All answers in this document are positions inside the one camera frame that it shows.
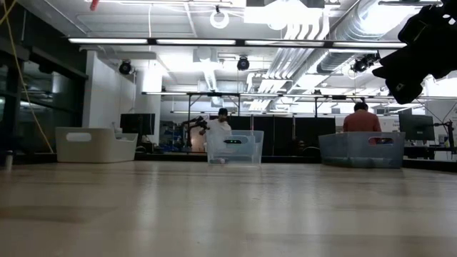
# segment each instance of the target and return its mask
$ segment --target person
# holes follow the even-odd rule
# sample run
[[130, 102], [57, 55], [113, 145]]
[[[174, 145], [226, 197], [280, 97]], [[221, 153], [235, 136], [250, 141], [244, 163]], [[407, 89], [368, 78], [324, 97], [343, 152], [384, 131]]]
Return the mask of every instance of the person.
[[354, 106], [354, 113], [344, 119], [344, 132], [381, 132], [377, 115], [368, 112], [368, 105], [359, 102]]
[[229, 112], [225, 108], [220, 108], [217, 119], [208, 121], [206, 129], [200, 131], [200, 135], [204, 135], [208, 129], [211, 132], [211, 136], [225, 137], [230, 136], [231, 127], [227, 123], [227, 117]]

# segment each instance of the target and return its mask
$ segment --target exposed ceiling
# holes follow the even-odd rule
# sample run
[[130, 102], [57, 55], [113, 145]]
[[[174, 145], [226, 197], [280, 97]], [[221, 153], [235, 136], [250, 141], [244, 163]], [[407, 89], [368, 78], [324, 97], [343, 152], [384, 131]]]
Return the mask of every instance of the exposed ceiling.
[[[19, 2], [44, 21], [72, 37], [282, 39], [287, 32], [287, 29], [270, 29], [266, 24], [244, 23], [242, 18], [244, 8], [239, 7], [224, 8], [223, 10], [231, 12], [229, 23], [224, 29], [217, 29], [210, 23], [213, 6], [189, 5], [186, 9], [184, 5], [119, 4], [102, 1], [95, 11], [90, 11], [90, 3], [85, 0], [19, 0]], [[329, 11], [329, 26], [332, 27], [354, 2], [355, 0], [340, 0], [340, 7]], [[406, 19], [391, 29], [382, 39], [396, 40], [396, 35], [404, 22]], [[100, 51], [100, 56], [109, 55], [111, 62], [115, 64], [119, 59], [112, 57], [121, 52], [155, 52], [168, 71], [163, 84], [172, 87], [173, 85], [197, 85], [198, 81], [204, 81], [203, 71], [193, 67], [194, 49], [195, 47], [190, 46], [110, 46]], [[246, 83], [249, 73], [255, 70], [268, 70], [275, 60], [278, 49], [216, 47], [216, 51], [218, 55], [223, 54], [226, 57], [219, 58], [219, 60], [223, 59], [224, 63], [215, 70], [216, 79]], [[248, 57], [251, 71], [237, 71], [236, 63], [239, 56]], [[134, 65], [147, 66], [148, 61], [134, 61]], [[375, 78], [370, 72], [355, 79], [354, 75], [345, 68], [338, 73], [338, 76], [329, 76], [324, 83], [325, 88], [322, 85], [318, 85], [317, 88], [323, 91], [339, 89], [342, 93], [349, 94], [354, 89], [374, 91], [384, 85], [382, 79]]]

